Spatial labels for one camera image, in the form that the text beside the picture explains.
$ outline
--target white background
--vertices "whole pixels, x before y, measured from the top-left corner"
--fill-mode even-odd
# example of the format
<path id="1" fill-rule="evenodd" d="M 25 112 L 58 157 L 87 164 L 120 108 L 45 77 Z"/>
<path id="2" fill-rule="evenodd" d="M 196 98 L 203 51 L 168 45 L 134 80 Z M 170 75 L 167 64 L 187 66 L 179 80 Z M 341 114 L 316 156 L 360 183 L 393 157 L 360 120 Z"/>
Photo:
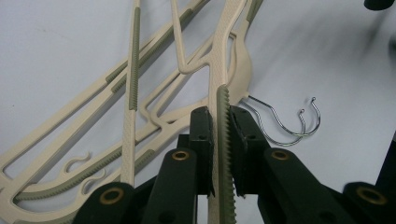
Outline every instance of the white background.
<path id="1" fill-rule="evenodd" d="M 187 2 L 180 0 L 179 7 Z M 209 2 L 185 29 L 186 53 L 213 33 L 223 4 Z M 0 153 L 127 56 L 131 8 L 132 1 L 126 0 L 0 1 Z M 170 1 L 142 1 L 141 9 L 142 43 L 171 20 Z M 362 0 L 267 0 L 248 31 L 253 64 L 249 92 L 272 105 L 296 131 L 302 107 L 307 128 L 313 128 L 309 100 L 317 97 L 322 116 L 318 132 L 288 149 L 321 183 L 338 191 L 348 182 L 375 183 L 395 132 L 396 49 L 389 47 L 395 33 L 396 6 L 373 12 Z M 171 45 L 139 79 L 140 101 L 176 68 Z M 199 74 L 171 107 L 207 94 L 208 69 Z M 40 181 L 54 178 L 70 158 L 86 151 L 97 155 L 120 141 L 122 111 L 123 98 Z M 270 111 L 262 109 L 261 114 L 271 136 L 292 140 L 276 127 Z M 16 176 L 29 161 L 39 160 L 40 149 L 54 135 L 6 173 Z M 175 142 L 167 149 L 174 147 Z M 137 176 L 137 185 L 157 174 L 163 155 Z M 73 190 L 20 206 L 35 212 L 56 210 L 73 200 Z M 238 199 L 236 206 L 239 223 L 262 223 L 256 197 Z M 206 214 L 205 198 L 200 197 L 200 223 Z"/>

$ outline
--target curved hook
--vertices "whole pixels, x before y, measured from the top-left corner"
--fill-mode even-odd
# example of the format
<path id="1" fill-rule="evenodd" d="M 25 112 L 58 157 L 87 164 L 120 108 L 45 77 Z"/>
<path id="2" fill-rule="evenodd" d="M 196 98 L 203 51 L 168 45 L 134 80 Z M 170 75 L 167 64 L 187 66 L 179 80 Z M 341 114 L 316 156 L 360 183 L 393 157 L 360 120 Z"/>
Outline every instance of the curved hook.
<path id="1" fill-rule="evenodd" d="M 299 142 L 301 141 L 301 139 L 303 139 L 302 136 L 299 136 L 296 140 L 294 140 L 294 141 L 292 141 L 292 142 L 290 142 L 290 143 L 281 143 L 281 142 L 277 142 L 276 140 L 274 140 L 273 138 L 271 138 L 271 137 L 268 135 L 268 133 L 264 130 L 264 127 L 262 126 L 262 118 L 260 117 L 260 113 L 259 113 L 255 108 L 253 108 L 251 105 L 249 105 L 249 104 L 246 103 L 246 102 L 241 101 L 241 104 L 244 105 L 244 106 L 246 106 L 248 109 L 252 110 L 252 111 L 256 114 L 257 119 L 259 120 L 260 128 L 262 129 L 262 133 L 265 135 L 265 137 L 268 139 L 268 141 L 270 141 L 270 142 L 272 142 L 272 143 L 274 143 L 274 144 L 276 144 L 276 145 L 282 146 L 282 147 L 291 147 L 291 146 L 293 146 L 293 145 L 296 145 L 297 143 L 299 143 Z M 300 110 L 299 118 L 300 118 L 301 123 L 303 124 L 303 133 L 305 133 L 305 121 L 304 121 L 304 118 L 303 118 L 303 113 L 304 113 L 304 110 L 303 110 L 303 109 Z"/>
<path id="2" fill-rule="evenodd" d="M 75 157 L 75 158 L 71 159 L 70 161 L 68 161 L 68 162 L 64 165 L 63 173 L 64 173 L 64 174 L 69 173 L 70 167 L 71 167 L 74 163 L 76 163 L 76 162 L 78 162 L 78 161 L 88 161 L 90 158 L 91 158 L 91 153 L 90 153 L 90 152 L 87 152 L 87 155 L 86 155 L 85 157 Z"/>
<path id="3" fill-rule="evenodd" d="M 316 97 L 312 97 L 312 99 L 311 99 L 311 105 L 312 105 L 312 107 L 314 107 L 315 111 L 317 112 L 318 121 L 317 121 L 317 126 L 315 126 L 315 128 L 314 128 L 311 132 L 309 132 L 309 133 L 295 133 L 295 132 L 292 132 L 291 130 L 289 130 L 288 128 L 286 128 L 285 125 L 283 125 L 283 123 L 280 121 L 280 119 L 279 119 L 279 117 L 277 116 L 277 114 L 276 114 L 276 112 L 275 112 L 275 110 L 274 110 L 273 107 L 271 107 L 270 105 L 266 104 L 265 102 L 263 102 L 263 101 L 261 101 L 261 100 L 259 100 L 259 99 L 254 98 L 253 96 L 250 96 L 250 95 L 249 95 L 248 98 L 250 98 L 250 99 L 252 99 L 252 100 L 254 100 L 254 101 L 256 101 L 256 102 L 258 102 L 258 103 L 260 103 L 260 104 L 262 104 L 262 105 L 265 105 L 265 106 L 267 106 L 268 108 L 270 108 L 271 111 L 273 112 L 275 118 L 276 118 L 276 122 L 280 125 L 280 127 L 282 127 L 282 129 L 285 130 L 287 133 L 290 133 L 290 134 L 292 134 L 292 135 L 294 135 L 294 136 L 306 137 L 306 136 L 309 136 L 309 135 L 313 134 L 314 132 L 316 132 L 316 131 L 318 130 L 318 128 L 319 128 L 319 125 L 320 125 L 320 112 L 319 112 L 317 106 L 316 106 L 315 103 L 314 103 L 314 102 L 317 100 Z"/>
<path id="4" fill-rule="evenodd" d="M 88 190 L 88 185 L 92 182 L 92 181 L 98 181 L 100 179 L 103 179 L 106 176 L 106 169 L 102 170 L 102 173 L 99 174 L 98 176 L 92 175 L 90 177 L 87 177 L 85 180 L 83 180 L 81 182 L 81 186 L 79 187 L 79 193 L 81 195 L 87 194 Z"/>

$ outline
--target metal hook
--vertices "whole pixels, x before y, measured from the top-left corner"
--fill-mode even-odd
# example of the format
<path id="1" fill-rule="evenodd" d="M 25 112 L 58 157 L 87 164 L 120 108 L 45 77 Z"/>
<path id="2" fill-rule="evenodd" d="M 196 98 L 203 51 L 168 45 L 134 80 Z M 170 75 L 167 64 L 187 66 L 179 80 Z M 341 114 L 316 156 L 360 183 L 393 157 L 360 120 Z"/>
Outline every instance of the metal hook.
<path id="1" fill-rule="evenodd" d="M 314 102 L 317 100 L 316 97 L 312 97 L 312 99 L 311 99 L 311 105 L 312 105 L 312 107 L 314 107 L 314 109 L 315 109 L 316 112 L 317 112 L 318 121 L 317 121 L 317 126 L 316 126 L 311 132 L 309 132 L 309 133 L 295 133 L 295 132 L 292 132 L 291 130 L 289 130 L 288 128 L 286 128 L 286 127 L 282 124 L 282 122 L 280 121 L 280 119 L 279 119 L 279 117 L 277 116 L 277 114 L 276 114 L 276 112 L 275 112 L 275 110 L 274 110 L 273 107 L 271 107 L 270 105 L 266 104 L 265 102 L 263 102 L 263 101 L 261 101 L 261 100 L 259 100 L 259 99 L 254 98 L 253 96 L 250 96 L 250 95 L 249 95 L 248 98 L 250 98 L 250 99 L 252 99 L 252 100 L 254 100 L 254 101 L 256 101 L 256 102 L 258 102 L 258 103 L 260 103 L 260 104 L 262 104 L 262 105 L 265 105 L 265 106 L 267 106 L 268 108 L 270 108 L 271 111 L 273 112 L 275 118 L 276 118 L 276 122 L 280 125 L 280 127 L 282 127 L 282 129 L 285 130 L 287 133 L 290 133 L 290 134 L 292 134 L 292 135 L 294 135 L 294 136 L 306 137 L 306 136 L 309 136 L 309 135 L 313 134 L 314 132 L 316 132 L 316 131 L 318 130 L 318 128 L 319 128 L 319 125 L 320 125 L 320 112 L 319 112 L 317 106 L 316 106 L 315 103 L 314 103 Z"/>
<path id="2" fill-rule="evenodd" d="M 246 102 L 241 101 L 241 104 L 244 105 L 244 106 L 246 106 L 248 109 L 252 110 L 252 111 L 256 114 L 257 119 L 259 120 L 260 128 L 262 129 L 262 133 L 265 135 L 265 137 L 268 139 L 268 141 L 270 141 L 270 142 L 272 142 L 272 143 L 274 143 L 274 144 L 276 144 L 276 145 L 282 146 L 282 147 L 291 147 L 291 146 L 293 146 L 293 145 L 296 145 L 297 143 L 299 143 L 299 142 L 301 141 L 301 139 L 303 139 L 302 136 L 299 136 L 296 140 L 294 140 L 294 141 L 292 141 L 292 142 L 290 142 L 290 143 L 281 143 L 281 142 L 277 142 L 276 140 L 274 140 L 273 138 L 271 138 L 271 137 L 268 135 L 268 133 L 264 130 L 264 127 L 262 126 L 262 118 L 260 117 L 260 113 L 259 113 L 255 108 L 253 108 L 253 106 L 249 105 L 249 104 L 246 103 Z M 300 118 L 301 123 L 303 124 L 303 133 L 305 133 L 305 121 L 304 121 L 304 118 L 303 118 L 303 113 L 304 113 L 304 110 L 303 110 L 303 109 L 300 110 L 299 118 Z M 278 122 L 279 124 L 281 124 L 281 123 L 280 123 L 280 120 L 277 118 L 277 116 L 276 116 L 276 120 L 277 120 L 277 122 Z"/>

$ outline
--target silver wire hook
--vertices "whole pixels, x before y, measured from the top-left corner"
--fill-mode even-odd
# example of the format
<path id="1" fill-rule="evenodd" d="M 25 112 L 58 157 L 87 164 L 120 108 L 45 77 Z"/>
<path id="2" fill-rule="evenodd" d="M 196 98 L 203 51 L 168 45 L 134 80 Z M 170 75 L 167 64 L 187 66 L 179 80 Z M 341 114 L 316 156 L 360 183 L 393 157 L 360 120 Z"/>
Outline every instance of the silver wire hook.
<path id="1" fill-rule="evenodd" d="M 290 143 L 277 142 L 276 140 L 271 138 L 268 135 L 268 133 L 264 130 L 264 127 L 262 126 L 262 118 L 260 117 L 260 113 L 255 108 L 253 108 L 253 106 L 249 105 L 248 103 L 246 103 L 244 101 L 241 101 L 240 103 L 242 105 L 246 106 L 248 109 L 252 110 L 256 114 L 257 119 L 258 119 L 259 124 L 260 124 L 260 129 L 262 129 L 262 133 L 265 135 L 265 137 L 268 139 L 268 141 L 270 141 L 270 142 L 272 142 L 272 143 L 274 143 L 276 145 L 282 146 L 282 147 L 291 147 L 293 145 L 296 145 L 297 143 L 299 143 L 301 141 L 301 139 L 303 139 L 302 136 L 299 136 L 296 140 L 294 140 L 294 141 L 292 141 Z M 304 113 L 304 110 L 303 109 L 300 110 L 299 118 L 300 118 L 301 123 L 303 124 L 303 133 L 305 133 L 305 121 L 304 121 L 304 118 L 303 118 L 303 113 Z"/>
<path id="2" fill-rule="evenodd" d="M 314 102 L 317 100 L 316 97 L 312 97 L 312 99 L 311 99 L 311 105 L 312 105 L 312 107 L 314 107 L 315 111 L 317 112 L 318 120 L 317 120 L 317 125 L 316 125 L 316 127 L 315 127 L 311 132 L 309 132 L 309 133 L 295 133 L 295 132 L 292 132 L 291 130 L 289 130 L 288 128 L 286 128 L 285 125 L 283 125 L 283 123 L 280 121 L 280 119 L 279 119 L 279 117 L 277 116 L 277 114 L 276 114 L 276 112 L 275 112 L 275 110 L 274 110 L 273 107 L 271 107 L 270 105 L 266 104 L 265 102 L 263 102 L 263 101 L 261 101 L 261 100 L 259 100 L 259 99 L 257 99 L 257 98 L 254 98 L 253 96 L 250 96 L 250 95 L 249 95 L 248 98 L 250 98 L 250 99 L 252 99 L 252 100 L 254 100 L 254 101 L 256 101 L 256 102 L 258 102 L 258 103 L 260 103 L 260 104 L 262 104 L 262 105 L 265 105 L 265 106 L 267 106 L 268 108 L 270 108 L 271 111 L 273 112 L 275 118 L 276 118 L 276 122 L 280 125 L 280 127 L 282 127 L 282 129 L 285 130 L 287 133 L 290 133 L 290 134 L 292 134 L 292 135 L 294 135 L 294 136 L 298 136 L 298 137 L 306 137 L 306 136 L 309 136 L 309 135 L 313 134 L 314 132 L 316 132 L 316 131 L 318 130 L 319 126 L 320 126 L 320 112 L 319 112 L 317 106 L 316 106 L 315 103 L 314 103 Z"/>

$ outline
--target ridged grip strip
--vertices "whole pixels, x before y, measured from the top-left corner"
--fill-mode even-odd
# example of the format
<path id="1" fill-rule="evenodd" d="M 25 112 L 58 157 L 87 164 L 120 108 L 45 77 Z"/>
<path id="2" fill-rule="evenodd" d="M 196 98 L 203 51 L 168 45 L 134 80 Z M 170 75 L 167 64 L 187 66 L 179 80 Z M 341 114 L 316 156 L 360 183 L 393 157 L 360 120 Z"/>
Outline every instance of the ridged grip strip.
<path id="1" fill-rule="evenodd" d="M 259 11 L 260 6 L 262 5 L 263 0 L 253 0 L 251 4 L 253 6 L 250 8 L 250 11 L 247 14 L 247 21 L 252 23 L 254 20 L 254 17 L 256 16 L 257 12 Z"/>
<path id="2" fill-rule="evenodd" d="M 155 155 L 155 151 L 152 149 L 147 150 L 143 155 L 136 159 L 134 163 L 135 172 L 139 172 L 145 167 L 145 165 L 149 162 L 149 160 Z"/>
<path id="3" fill-rule="evenodd" d="M 134 36 L 132 42 L 131 79 L 129 80 L 130 95 L 128 107 L 137 110 L 137 82 L 139 78 L 139 38 L 140 38 L 140 7 L 134 9 Z"/>
<path id="4" fill-rule="evenodd" d="M 122 70 L 124 70 L 126 68 L 126 66 L 128 65 L 128 62 L 125 61 L 122 64 L 120 64 L 119 66 L 117 66 L 112 73 L 110 73 L 107 77 L 106 77 L 106 82 L 110 83 L 112 82 L 121 72 Z"/>
<path id="5" fill-rule="evenodd" d="M 218 155 L 219 155 L 219 218 L 220 224 L 236 223 L 233 199 L 233 176 L 231 174 L 230 150 L 230 101 L 226 85 L 217 91 L 218 102 Z"/>
<path id="6" fill-rule="evenodd" d="M 185 23 L 191 16 L 193 15 L 192 10 L 189 8 L 187 9 L 181 16 L 180 16 L 180 23 Z M 154 44 L 154 46 L 142 56 L 139 61 L 139 67 L 142 67 L 146 61 L 163 45 L 163 43 L 167 42 L 173 34 L 173 26 L 165 32 L 165 34 Z"/>

